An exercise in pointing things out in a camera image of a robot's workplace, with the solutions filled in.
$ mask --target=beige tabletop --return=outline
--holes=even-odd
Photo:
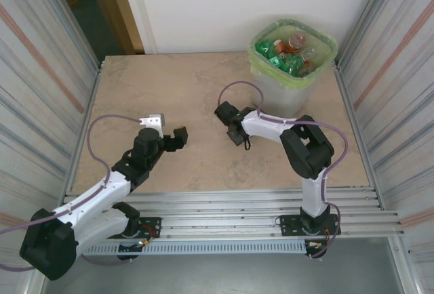
[[[136,192],[299,188],[300,177],[290,167],[281,144],[252,138],[252,148],[236,147],[226,127],[214,116],[220,90],[236,80],[251,79],[246,53],[174,54],[107,57],[91,120],[102,114],[134,118],[164,113],[164,133],[185,125],[189,133],[182,150],[164,153]],[[242,109],[251,106],[250,88],[236,85],[224,99]],[[307,105],[294,118],[311,115],[335,125],[349,138],[349,153],[329,174],[328,186],[368,184],[347,112],[332,69],[320,77]],[[109,165],[132,147],[141,126],[121,119],[104,119],[92,130],[92,148]],[[324,130],[335,148],[343,141]],[[83,148],[73,192],[80,194],[104,176],[104,168]]]

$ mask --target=trash bin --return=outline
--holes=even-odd
[[[315,48],[315,57],[310,61],[317,67],[303,78],[293,77],[278,69],[256,51],[256,45],[261,41],[281,39],[288,42],[294,33],[299,32],[306,37],[305,47]],[[253,80],[264,93],[264,112],[292,118],[306,104],[319,76],[332,63],[337,53],[338,43],[333,37],[296,20],[278,20],[256,35],[248,47],[248,55]],[[259,105],[258,92],[252,92],[252,101]]]

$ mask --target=corrugated metal wall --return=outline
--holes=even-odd
[[[0,0],[0,228],[58,205],[98,74],[62,2]],[[1,263],[26,265],[23,236],[0,237]],[[0,271],[0,293],[23,276]]]
[[[376,0],[340,65],[378,189],[434,291],[434,0]]]

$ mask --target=robotic arm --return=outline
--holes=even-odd
[[[41,209],[32,221],[68,211],[64,215],[27,229],[20,256],[50,280],[63,276],[89,247],[116,235],[133,236],[140,214],[126,203],[113,204],[134,191],[149,177],[164,152],[182,149],[187,142],[186,127],[174,130],[174,138],[163,135],[163,116],[141,119],[134,146],[113,165],[108,180],[99,181],[75,200],[52,212]]]
[[[330,166],[334,149],[318,126],[295,125],[296,119],[283,119],[262,114],[259,117],[255,108],[239,111],[228,102],[223,102],[214,112],[228,127],[227,134],[238,146],[250,143],[252,136],[264,137],[281,143],[290,165],[301,177],[302,207],[300,215],[292,218],[290,227],[294,235],[318,235],[330,224],[330,206],[325,204],[326,195],[322,194],[322,175]],[[300,121],[314,121],[303,116]]]

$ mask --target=white wall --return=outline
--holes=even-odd
[[[243,51],[274,20],[348,37],[368,0],[130,0],[147,54]]]

